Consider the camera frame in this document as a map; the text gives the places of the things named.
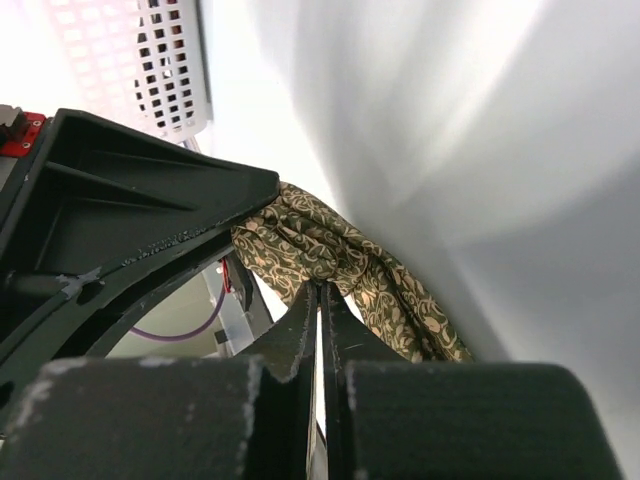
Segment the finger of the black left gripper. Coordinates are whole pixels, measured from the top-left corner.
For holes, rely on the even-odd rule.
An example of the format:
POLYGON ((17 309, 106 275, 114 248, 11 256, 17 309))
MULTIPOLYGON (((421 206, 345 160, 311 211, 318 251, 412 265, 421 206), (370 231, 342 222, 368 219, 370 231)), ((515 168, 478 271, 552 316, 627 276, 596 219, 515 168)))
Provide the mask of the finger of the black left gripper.
POLYGON ((278 192, 273 171, 59 110, 1 192, 2 413, 43 364, 107 355, 278 192))

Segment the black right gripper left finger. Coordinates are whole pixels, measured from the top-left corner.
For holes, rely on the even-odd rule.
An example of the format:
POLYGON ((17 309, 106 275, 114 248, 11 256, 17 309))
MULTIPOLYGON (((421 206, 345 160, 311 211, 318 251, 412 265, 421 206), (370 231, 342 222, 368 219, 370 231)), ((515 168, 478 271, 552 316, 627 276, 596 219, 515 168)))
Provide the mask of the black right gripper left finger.
POLYGON ((5 479, 305 479, 317 288, 242 353, 57 360, 12 414, 5 479))

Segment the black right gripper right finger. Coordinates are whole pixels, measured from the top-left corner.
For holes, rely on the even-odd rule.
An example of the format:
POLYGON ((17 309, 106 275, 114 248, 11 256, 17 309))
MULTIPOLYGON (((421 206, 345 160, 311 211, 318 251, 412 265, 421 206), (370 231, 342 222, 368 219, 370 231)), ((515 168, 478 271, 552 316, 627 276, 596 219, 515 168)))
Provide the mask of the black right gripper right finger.
POLYGON ((333 479, 618 479, 592 400, 564 367, 401 358, 319 290, 333 479))

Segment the olive gold patterned tie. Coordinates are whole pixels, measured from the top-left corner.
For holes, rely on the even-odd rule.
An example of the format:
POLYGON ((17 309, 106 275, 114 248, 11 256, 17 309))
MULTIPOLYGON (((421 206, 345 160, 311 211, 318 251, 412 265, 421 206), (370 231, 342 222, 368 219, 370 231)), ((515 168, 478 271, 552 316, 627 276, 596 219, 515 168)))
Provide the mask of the olive gold patterned tie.
POLYGON ((330 282, 405 359, 473 360, 434 296, 396 257, 298 186, 281 183, 277 198, 233 227, 231 238, 242 264, 285 305, 303 283, 330 282))

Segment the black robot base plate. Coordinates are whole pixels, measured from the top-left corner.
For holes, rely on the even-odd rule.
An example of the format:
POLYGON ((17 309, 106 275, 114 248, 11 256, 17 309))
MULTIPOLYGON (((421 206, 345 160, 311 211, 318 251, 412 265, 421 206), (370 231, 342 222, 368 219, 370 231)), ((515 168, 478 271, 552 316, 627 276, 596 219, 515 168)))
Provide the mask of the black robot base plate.
POLYGON ((224 300, 221 321, 233 355, 244 350, 274 323, 256 277, 235 252, 225 257, 229 292, 224 300))

